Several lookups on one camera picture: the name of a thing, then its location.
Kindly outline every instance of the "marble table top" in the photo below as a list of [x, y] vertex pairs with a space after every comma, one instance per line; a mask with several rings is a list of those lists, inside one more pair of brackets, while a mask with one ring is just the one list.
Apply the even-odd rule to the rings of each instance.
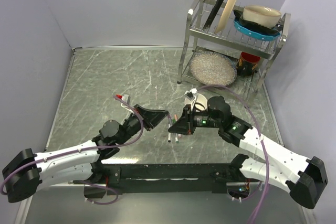
[[[152, 49], [80, 49], [66, 84], [56, 114], [48, 151], [71, 147], [92, 139], [109, 119], [122, 121], [128, 116], [114, 94], [130, 94], [131, 104], [144, 108], [166, 109], [178, 116], [184, 106], [184, 92], [192, 84], [177, 81], [182, 50]], [[242, 88], [235, 88], [242, 93]], [[216, 94], [202, 91], [207, 98]], [[232, 113], [251, 123], [251, 117], [231, 95], [225, 95]], [[261, 90], [252, 112], [263, 134], [278, 142], [267, 99]], [[238, 153], [247, 154], [223, 141], [217, 129], [196, 129], [194, 135], [182, 136], [179, 143], [167, 141], [167, 120], [151, 132], [144, 132], [135, 144], [121, 148], [106, 163], [229, 163]]]

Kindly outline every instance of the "gray marble surface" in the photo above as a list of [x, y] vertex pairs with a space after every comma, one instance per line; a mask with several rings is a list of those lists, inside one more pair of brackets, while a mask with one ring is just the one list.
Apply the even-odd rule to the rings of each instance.
[[[128, 93], [132, 104], [166, 109], [180, 116], [183, 94], [192, 87], [190, 83], [176, 83], [181, 52], [172, 49], [77, 50], [48, 151], [92, 139], [109, 119], [121, 123], [128, 113], [113, 99], [114, 94]], [[234, 90], [242, 93], [244, 88], [236, 84]], [[207, 98], [215, 95], [210, 91], [202, 94]], [[234, 115], [253, 124], [243, 105], [229, 94], [224, 97]], [[277, 142], [264, 91], [258, 93], [251, 110], [263, 134]], [[122, 148], [107, 163], [229, 163], [238, 153], [247, 154], [223, 141], [217, 129], [196, 129], [194, 135], [182, 136], [179, 140], [178, 144], [168, 143], [167, 120], [164, 120], [151, 132], [144, 132], [138, 142]]]

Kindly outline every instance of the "red container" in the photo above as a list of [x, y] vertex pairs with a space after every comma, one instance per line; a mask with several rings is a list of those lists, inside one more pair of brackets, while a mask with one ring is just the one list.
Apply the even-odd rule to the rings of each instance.
[[239, 76], [250, 76], [255, 71], [260, 57], [242, 52], [237, 63], [237, 74]]

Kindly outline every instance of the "dish rack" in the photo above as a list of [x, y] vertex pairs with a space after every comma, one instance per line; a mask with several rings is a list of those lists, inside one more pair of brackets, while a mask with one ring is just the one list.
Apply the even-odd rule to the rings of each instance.
[[[181, 84], [182, 81], [187, 81], [195, 85], [204, 85], [203, 83], [196, 80], [190, 72], [190, 60], [184, 67], [185, 56], [189, 46], [190, 36], [194, 37], [193, 52], [197, 51], [207, 51], [204, 47], [197, 45], [198, 39], [206, 40], [218, 45], [222, 45], [231, 49], [238, 51], [243, 51], [248, 54], [259, 56], [260, 62], [256, 68], [255, 74], [250, 77], [242, 78], [237, 77], [236, 81], [232, 84], [234, 90], [237, 90], [239, 85], [243, 85], [240, 89], [240, 94], [243, 92], [244, 99], [251, 105], [258, 94], [262, 84], [264, 83], [266, 74], [270, 67], [272, 66], [274, 60], [277, 58], [282, 47], [286, 43], [288, 36], [288, 29], [290, 23], [290, 13], [285, 13], [279, 20], [278, 25], [283, 25], [283, 30], [280, 32], [281, 36], [273, 41], [262, 41], [258, 39], [251, 38], [249, 36], [243, 35], [237, 31], [234, 27], [234, 15], [231, 14], [225, 28], [218, 34], [215, 34], [216, 24], [222, 14], [219, 10], [216, 18], [214, 19], [212, 25], [203, 30], [204, 23], [209, 16], [212, 7], [215, 5], [216, 0], [194, 0], [187, 14], [187, 21], [185, 26], [185, 36], [184, 45], [180, 58], [180, 63], [178, 65], [177, 73], [177, 83]], [[224, 8], [226, 2], [223, 2], [221, 8]], [[235, 5], [234, 9], [243, 11], [243, 7]], [[263, 69], [260, 66], [263, 62], [267, 61]], [[213, 88], [216, 93], [223, 93], [223, 90]]]

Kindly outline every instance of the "beige plate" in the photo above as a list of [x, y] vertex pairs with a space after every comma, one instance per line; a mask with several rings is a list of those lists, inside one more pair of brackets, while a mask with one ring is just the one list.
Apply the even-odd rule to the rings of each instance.
[[221, 15], [221, 19], [219, 20], [218, 26], [215, 30], [215, 33], [222, 31], [227, 23], [227, 20], [230, 17], [230, 14], [235, 7], [235, 3], [237, 0], [227, 0], [224, 10]]

